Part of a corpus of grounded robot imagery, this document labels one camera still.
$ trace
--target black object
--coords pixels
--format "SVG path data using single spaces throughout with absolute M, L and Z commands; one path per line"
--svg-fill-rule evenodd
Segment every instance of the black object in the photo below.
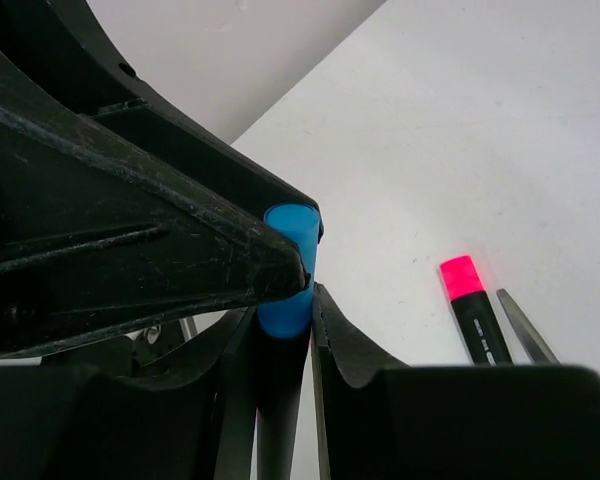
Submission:
M 282 202 L 316 206 L 138 80 L 83 0 L 0 1 L 0 357 L 47 356 L 0 368 L 0 478 L 248 478 L 258 404 L 286 475 L 307 339 L 277 365 L 254 318 L 308 284 L 259 220 Z M 241 306 L 137 364 L 120 336 Z M 600 478 L 595 373 L 408 368 L 317 284 L 312 333 L 322 478 Z
M 512 363 L 511 354 L 486 292 L 463 295 L 451 301 L 469 354 L 478 365 Z

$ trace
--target scissors blade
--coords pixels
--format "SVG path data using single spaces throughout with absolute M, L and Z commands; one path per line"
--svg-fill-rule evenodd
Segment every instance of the scissors blade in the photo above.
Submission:
M 496 292 L 509 323 L 534 363 L 560 363 L 522 309 L 504 289 Z

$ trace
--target blue marker cap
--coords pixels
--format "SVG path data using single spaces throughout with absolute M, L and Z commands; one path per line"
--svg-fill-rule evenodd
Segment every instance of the blue marker cap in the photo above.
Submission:
M 267 210 L 264 223 L 298 245 L 304 268 L 311 274 L 311 282 L 306 290 L 285 300 L 263 303 L 258 307 L 260 325 L 268 335 L 293 338 L 300 335 L 311 321 L 320 214 L 307 205 L 277 205 Z

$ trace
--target screw hole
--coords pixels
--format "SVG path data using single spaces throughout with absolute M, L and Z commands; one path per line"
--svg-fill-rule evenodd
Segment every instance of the screw hole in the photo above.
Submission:
M 129 75 L 131 78 L 138 78 L 136 71 L 133 69 L 133 67 L 131 67 L 131 65 L 121 62 L 118 64 L 118 66 L 120 67 L 120 70 Z

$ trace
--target white surface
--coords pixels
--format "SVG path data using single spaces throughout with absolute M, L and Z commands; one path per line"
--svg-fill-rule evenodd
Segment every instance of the white surface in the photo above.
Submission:
M 88 0 L 140 78 L 232 142 L 384 0 Z
M 235 146 L 318 201 L 317 280 L 396 357 L 468 363 L 437 271 L 468 253 L 600 372 L 600 2 L 390 0 Z

